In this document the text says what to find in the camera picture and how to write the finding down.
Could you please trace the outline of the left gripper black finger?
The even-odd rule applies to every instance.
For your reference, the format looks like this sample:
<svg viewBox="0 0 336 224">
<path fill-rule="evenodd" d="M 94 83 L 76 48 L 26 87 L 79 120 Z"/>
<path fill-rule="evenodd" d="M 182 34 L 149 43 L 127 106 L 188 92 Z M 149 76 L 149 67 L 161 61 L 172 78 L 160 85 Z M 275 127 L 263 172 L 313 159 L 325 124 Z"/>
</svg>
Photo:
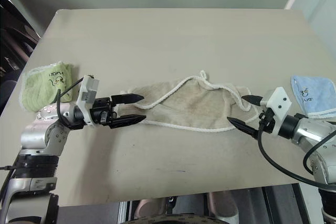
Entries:
<svg viewBox="0 0 336 224">
<path fill-rule="evenodd" d="M 126 127 L 126 126 L 140 123 L 145 118 L 146 118 L 145 115 L 139 115 L 139 114 L 124 115 L 124 116 L 113 119 L 111 123 L 109 123 L 109 127 L 111 129 Z"/>
<path fill-rule="evenodd" d="M 118 94 L 111 96 L 111 102 L 113 105 L 117 104 L 133 104 L 138 101 L 143 100 L 144 97 L 139 94 L 134 93 L 126 93 L 126 94 Z"/>
</svg>

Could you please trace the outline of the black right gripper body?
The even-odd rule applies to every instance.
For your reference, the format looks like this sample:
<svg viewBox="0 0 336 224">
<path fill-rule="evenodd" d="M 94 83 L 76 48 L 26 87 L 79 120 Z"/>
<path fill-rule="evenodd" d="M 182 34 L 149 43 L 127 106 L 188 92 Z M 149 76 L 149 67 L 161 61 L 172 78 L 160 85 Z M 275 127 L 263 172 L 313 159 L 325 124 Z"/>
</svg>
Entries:
<svg viewBox="0 0 336 224">
<path fill-rule="evenodd" d="M 272 133 L 275 126 L 274 112 L 271 108 L 267 108 L 259 115 L 259 130 L 266 133 Z"/>
</svg>

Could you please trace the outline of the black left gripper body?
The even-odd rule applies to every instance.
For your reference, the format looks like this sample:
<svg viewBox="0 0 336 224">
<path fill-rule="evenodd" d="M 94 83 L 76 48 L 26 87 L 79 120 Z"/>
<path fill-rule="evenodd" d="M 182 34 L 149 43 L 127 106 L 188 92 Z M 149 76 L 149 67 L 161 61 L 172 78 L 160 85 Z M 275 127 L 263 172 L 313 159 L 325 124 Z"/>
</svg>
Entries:
<svg viewBox="0 0 336 224">
<path fill-rule="evenodd" d="M 116 104 L 110 97 L 95 99 L 90 115 L 94 124 L 108 126 L 113 129 L 116 127 L 114 121 L 117 118 L 117 113 L 114 111 Z"/>
</svg>

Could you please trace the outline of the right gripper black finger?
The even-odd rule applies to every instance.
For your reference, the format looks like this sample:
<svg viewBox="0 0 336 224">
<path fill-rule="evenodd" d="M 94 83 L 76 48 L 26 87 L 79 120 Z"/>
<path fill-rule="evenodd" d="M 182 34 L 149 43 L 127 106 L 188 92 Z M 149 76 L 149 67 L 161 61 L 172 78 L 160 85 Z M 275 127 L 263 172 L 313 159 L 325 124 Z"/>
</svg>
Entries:
<svg viewBox="0 0 336 224">
<path fill-rule="evenodd" d="M 263 99 L 263 97 L 258 96 L 258 95 L 244 95 L 241 97 L 243 100 L 247 101 L 248 103 L 255 105 L 255 106 L 260 106 L 260 103 Z"/>
<path fill-rule="evenodd" d="M 236 129 L 250 135 L 252 138 L 258 138 L 258 130 L 247 125 L 244 121 L 232 117 L 227 117 L 227 119 Z"/>
</svg>

